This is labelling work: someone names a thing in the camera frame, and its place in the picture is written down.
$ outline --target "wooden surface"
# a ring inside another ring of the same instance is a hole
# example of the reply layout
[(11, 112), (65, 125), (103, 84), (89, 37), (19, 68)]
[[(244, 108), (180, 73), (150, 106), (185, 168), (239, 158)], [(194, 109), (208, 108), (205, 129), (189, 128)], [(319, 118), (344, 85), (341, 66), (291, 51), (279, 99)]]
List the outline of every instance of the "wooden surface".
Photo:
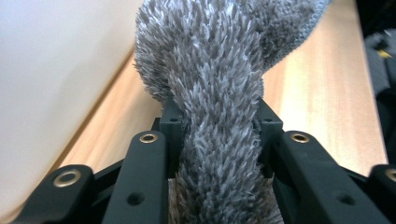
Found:
[[(131, 138), (161, 115), (133, 63), (126, 64), (62, 166), (82, 163), (99, 171), (119, 161)], [(311, 133), (341, 165), (363, 175), (387, 162), (354, 1), (334, 0), (308, 40), (264, 75), (264, 86), (264, 100), (285, 131)]]
[(264, 86), (285, 130), (311, 133), (340, 165), (368, 175), (387, 162), (353, 0), (334, 0)]

